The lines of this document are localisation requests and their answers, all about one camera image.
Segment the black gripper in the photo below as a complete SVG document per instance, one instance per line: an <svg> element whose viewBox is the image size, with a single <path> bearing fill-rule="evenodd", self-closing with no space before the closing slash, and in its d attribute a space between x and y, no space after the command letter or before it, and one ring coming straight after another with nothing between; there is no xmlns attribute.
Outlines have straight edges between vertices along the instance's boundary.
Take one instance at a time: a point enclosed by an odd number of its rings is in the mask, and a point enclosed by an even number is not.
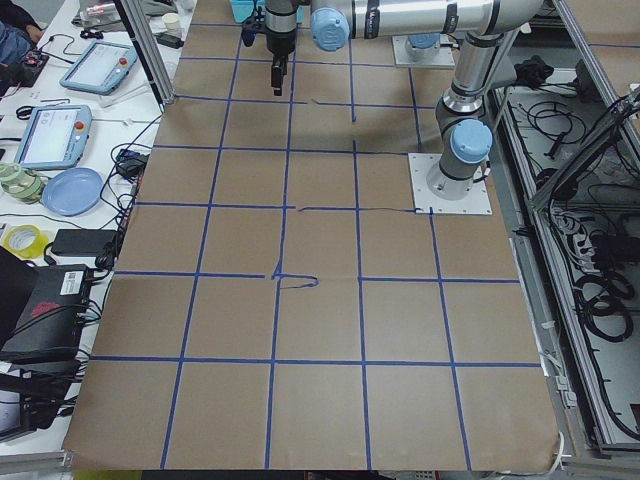
<svg viewBox="0 0 640 480"><path fill-rule="evenodd" d="M271 88L275 96L283 95L288 55L295 50L298 3L293 0L266 0L265 26L267 48L274 55L271 63Z"/></svg>

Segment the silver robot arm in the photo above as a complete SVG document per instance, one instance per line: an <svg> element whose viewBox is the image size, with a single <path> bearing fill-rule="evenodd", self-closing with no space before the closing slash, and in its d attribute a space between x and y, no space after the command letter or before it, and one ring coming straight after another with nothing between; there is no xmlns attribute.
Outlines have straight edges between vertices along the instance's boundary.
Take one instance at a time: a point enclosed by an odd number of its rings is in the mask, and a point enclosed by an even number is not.
<svg viewBox="0 0 640 480"><path fill-rule="evenodd" d="M465 198L474 185L474 174L488 159L493 134L480 119L480 109L518 33L514 29L502 34L465 35L451 85L436 106L443 152L429 170L427 184L442 199Z"/></svg>
<svg viewBox="0 0 640 480"><path fill-rule="evenodd" d="M458 113L479 109L505 33L519 29L541 8L540 1L308 1L312 17L319 12L339 21L335 46L349 38L375 39L423 33L466 33L450 88L443 96Z"/></svg>

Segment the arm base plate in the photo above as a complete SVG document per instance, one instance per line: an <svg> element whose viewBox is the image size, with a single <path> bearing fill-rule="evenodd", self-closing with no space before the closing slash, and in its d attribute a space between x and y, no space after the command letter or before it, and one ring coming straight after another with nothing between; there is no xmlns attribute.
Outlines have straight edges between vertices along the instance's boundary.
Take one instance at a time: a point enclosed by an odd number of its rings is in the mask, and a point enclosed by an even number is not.
<svg viewBox="0 0 640 480"><path fill-rule="evenodd" d="M395 65L406 68L453 69L452 43L442 34L413 34L392 37Z"/></svg>
<svg viewBox="0 0 640 480"><path fill-rule="evenodd" d="M418 214L491 215L481 166L469 179L452 180L441 171L440 158L437 153L408 154L414 210Z"/></svg>

